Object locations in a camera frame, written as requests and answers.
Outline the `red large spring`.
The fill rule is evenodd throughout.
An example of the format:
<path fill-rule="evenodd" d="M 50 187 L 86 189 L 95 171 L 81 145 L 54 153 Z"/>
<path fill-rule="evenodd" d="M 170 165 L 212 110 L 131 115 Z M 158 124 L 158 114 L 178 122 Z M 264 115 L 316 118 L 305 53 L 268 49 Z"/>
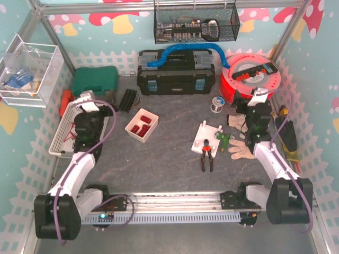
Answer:
<path fill-rule="evenodd" d="M 150 124 L 150 123 L 151 123 L 151 119 L 148 118 L 148 117 L 145 116 L 145 115 L 142 115 L 142 116 L 140 117 L 140 119 L 141 119 L 143 122 L 147 123 L 147 124 Z"/>

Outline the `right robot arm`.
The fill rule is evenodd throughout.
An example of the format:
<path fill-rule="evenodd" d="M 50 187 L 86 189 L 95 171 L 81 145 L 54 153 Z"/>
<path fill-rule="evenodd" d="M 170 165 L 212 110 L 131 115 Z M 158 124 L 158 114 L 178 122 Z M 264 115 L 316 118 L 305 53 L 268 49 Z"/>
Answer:
<path fill-rule="evenodd" d="M 246 131 L 245 147 L 261 163 L 271 180 L 266 188 L 257 182 L 244 182 L 238 188 L 240 203 L 252 202 L 265 208 L 271 224 L 307 224 L 304 233 L 313 229 L 313 184 L 308 178 L 301 178 L 280 155 L 274 135 L 270 135 L 268 124 L 271 120 L 271 106 L 268 91 L 256 88 L 252 98 L 243 98 L 235 91 L 232 107 L 244 115 Z"/>

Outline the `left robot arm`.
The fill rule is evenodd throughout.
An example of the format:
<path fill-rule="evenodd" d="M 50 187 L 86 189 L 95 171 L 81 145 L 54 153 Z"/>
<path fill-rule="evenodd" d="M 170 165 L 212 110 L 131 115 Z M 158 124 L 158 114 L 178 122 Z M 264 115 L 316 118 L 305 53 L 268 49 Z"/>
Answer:
<path fill-rule="evenodd" d="M 105 120 L 117 117 L 113 106 L 96 99 L 91 90 L 81 93 L 67 107 L 81 110 L 74 118 L 76 139 L 71 162 L 57 183 L 34 200 L 37 238 L 57 239 L 60 244 L 78 236 L 82 219 L 109 194 L 107 188 L 100 185 L 89 187 L 82 194 L 79 191 L 110 135 L 105 132 Z"/>

